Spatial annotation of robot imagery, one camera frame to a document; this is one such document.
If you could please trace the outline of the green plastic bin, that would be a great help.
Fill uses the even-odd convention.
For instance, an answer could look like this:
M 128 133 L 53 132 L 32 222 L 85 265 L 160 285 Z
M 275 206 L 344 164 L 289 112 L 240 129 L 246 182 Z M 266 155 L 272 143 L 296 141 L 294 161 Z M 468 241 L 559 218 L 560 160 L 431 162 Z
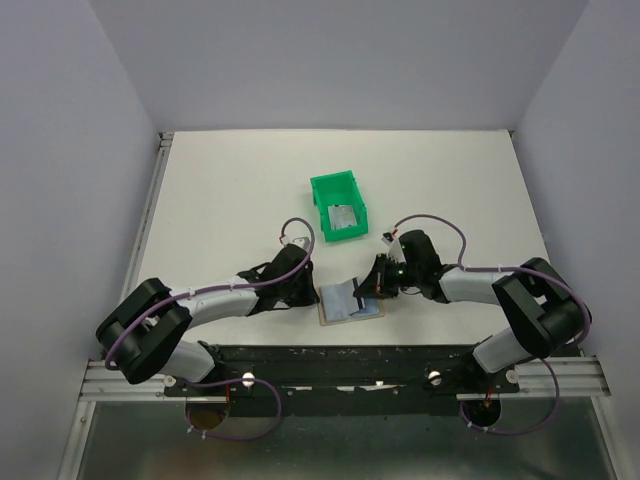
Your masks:
M 351 170 L 310 179 L 312 197 L 328 243 L 366 235 L 368 212 Z

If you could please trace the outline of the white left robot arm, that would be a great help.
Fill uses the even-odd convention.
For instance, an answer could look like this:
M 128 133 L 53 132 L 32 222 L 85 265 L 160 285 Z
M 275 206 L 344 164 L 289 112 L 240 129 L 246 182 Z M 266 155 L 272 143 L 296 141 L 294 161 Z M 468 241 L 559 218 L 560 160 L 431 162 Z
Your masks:
M 249 317 L 319 302 L 313 262 L 290 243 L 276 257 L 217 287 L 172 289 L 158 278 L 143 281 L 98 326 L 105 365 L 135 385 L 156 374 L 187 379 L 201 395 L 214 393 L 222 380 L 215 349 L 182 340 L 187 330 L 216 320 Z

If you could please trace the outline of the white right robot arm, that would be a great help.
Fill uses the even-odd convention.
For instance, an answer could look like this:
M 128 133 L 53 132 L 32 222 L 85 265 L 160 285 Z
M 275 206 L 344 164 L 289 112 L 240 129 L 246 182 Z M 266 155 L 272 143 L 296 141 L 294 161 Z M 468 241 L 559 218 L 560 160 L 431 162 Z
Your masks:
M 390 250 L 376 256 L 369 274 L 354 290 L 356 298 L 391 299 L 402 290 L 416 290 L 442 304 L 473 302 L 499 306 L 508 327 L 477 344 L 460 379 L 480 392 L 505 367 L 545 359 L 579 340 L 591 326 L 591 315 L 551 265 L 534 257 L 516 267 L 463 268 L 444 264 L 426 233 L 411 230 L 394 238 Z

